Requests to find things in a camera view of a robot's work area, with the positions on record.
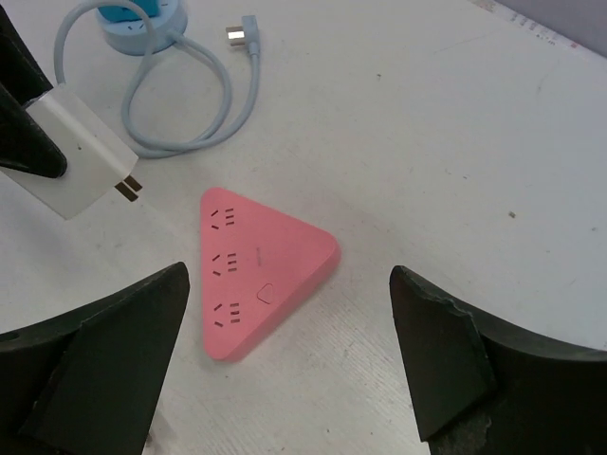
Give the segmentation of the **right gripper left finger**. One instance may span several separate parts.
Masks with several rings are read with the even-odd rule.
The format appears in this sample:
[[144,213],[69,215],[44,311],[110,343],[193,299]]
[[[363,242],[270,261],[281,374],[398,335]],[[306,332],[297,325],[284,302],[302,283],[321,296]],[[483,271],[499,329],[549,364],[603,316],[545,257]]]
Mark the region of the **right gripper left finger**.
[[2,334],[2,453],[142,453],[189,292],[179,262]]

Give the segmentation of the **pink triangular power strip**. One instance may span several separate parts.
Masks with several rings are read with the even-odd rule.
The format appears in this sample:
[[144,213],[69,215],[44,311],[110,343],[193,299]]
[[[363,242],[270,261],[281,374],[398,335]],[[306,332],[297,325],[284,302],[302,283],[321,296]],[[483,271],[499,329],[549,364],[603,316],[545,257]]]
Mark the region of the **pink triangular power strip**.
[[329,232],[221,188],[201,197],[200,236],[203,347],[219,361],[245,357],[340,262]]

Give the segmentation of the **white charger plug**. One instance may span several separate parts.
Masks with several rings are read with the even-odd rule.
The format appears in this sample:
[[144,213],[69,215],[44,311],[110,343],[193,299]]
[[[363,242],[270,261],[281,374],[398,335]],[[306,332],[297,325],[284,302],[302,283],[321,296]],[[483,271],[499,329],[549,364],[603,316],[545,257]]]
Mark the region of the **white charger plug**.
[[138,199],[142,186],[131,175],[138,156],[65,86],[31,101],[26,112],[58,146],[66,171],[57,178],[11,169],[5,175],[64,219],[112,190],[130,202]]

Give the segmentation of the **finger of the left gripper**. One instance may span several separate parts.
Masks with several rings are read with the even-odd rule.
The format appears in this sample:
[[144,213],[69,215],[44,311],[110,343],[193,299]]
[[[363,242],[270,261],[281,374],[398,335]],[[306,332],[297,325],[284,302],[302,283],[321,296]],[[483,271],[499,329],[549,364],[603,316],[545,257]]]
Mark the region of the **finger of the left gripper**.
[[1,85],[1,167],[57,179],[66,157],[25,107]]
[[12,21],[1,8],[1,84],[17,102],[42,96],[52,88]]

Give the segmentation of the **cyan blue charger plug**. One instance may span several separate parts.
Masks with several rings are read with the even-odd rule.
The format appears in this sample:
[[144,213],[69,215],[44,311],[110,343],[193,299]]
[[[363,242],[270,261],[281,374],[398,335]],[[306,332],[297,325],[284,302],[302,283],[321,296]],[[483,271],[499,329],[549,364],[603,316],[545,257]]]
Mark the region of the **cyan blue charger plug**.
[[[150,18],[157,17],[160,13],[158,0],[131,0],[139,8],[141,8]],[[104,6],[98,8],[101,16],[110,23],[121,23],[136,21],[139,16],[131,9],[119,6]]]

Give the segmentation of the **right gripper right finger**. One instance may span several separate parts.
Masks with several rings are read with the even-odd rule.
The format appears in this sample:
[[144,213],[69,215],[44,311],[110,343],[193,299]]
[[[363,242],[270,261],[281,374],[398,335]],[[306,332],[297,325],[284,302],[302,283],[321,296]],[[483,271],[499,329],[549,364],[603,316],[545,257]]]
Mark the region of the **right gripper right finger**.
[[390,295],[433,454],[602,454],[606,354],[528,331],[398,265]]

